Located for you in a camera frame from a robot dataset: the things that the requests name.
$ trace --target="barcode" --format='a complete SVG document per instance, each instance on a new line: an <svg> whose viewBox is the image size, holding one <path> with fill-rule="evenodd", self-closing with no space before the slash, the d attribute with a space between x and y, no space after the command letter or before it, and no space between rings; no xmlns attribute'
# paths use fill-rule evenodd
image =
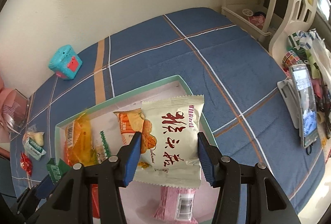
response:
<svg viewBox="0 0 331 224"><path fill-rule="evenodd" d="M177 213L176 213L177 220L191 220L193 197L194 194L179 195Z"/></svg>
<svg viewBox="0 0 331 224"><path fill-rule="evenodd" d="M73 145L73 123L70 123L66 128L67 147L69 148Z"/></svg>

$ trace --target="white and green package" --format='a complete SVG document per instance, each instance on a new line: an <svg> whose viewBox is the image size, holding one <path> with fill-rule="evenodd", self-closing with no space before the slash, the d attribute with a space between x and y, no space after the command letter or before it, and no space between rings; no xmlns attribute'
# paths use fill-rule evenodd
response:
<svg viewBox="0 0 331 224"><path fill-rule="evenodd" d="M28 137L24 144L24 149L27 153L29 153L33 158L37 161L40 160L41 156L46 154L46 151L39 146L36 142L34 142L31 137Z"/></svg>

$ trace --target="yellow snack package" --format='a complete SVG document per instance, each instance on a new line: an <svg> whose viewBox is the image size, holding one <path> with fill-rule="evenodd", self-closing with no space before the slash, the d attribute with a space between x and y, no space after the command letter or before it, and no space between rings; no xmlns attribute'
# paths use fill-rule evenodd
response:
<svg viewBox="0 0 331 224"><path fill-rule="evenodd" d="M123 144L128 145L135 132L143 131L144 114L140 108L129 111L116 111L114 114L119 119Z"/></svg>
<svg viewBox="0 0 331 224"><path fill-rule="evenodd" d="M85 112L66 127L66 143L68 160L72 165L77 162L84 166L98 163L90 120Z"/></svg>

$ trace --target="tape roll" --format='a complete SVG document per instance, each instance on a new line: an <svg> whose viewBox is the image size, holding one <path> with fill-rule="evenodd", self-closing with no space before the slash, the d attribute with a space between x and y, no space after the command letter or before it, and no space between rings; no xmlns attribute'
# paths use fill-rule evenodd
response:
<svg viewBox="0 0 331 224"><path fill-rule="evenodd" d="M321 124L323 122L325 122L325 115L324 115L324 113L321 112L321 111L317 111L317 123L318 124Z"/></svg>

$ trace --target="pink snack package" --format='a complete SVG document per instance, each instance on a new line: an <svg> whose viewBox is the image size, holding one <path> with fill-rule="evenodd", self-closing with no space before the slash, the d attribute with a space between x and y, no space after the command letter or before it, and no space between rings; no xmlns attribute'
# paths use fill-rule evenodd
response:
<svg viewBox="0 0 331 224"><path fill-rule="evenodd" d="M195 189L161 187L161 200L154 217L170 224L198 224L192 217Z"/></svg>

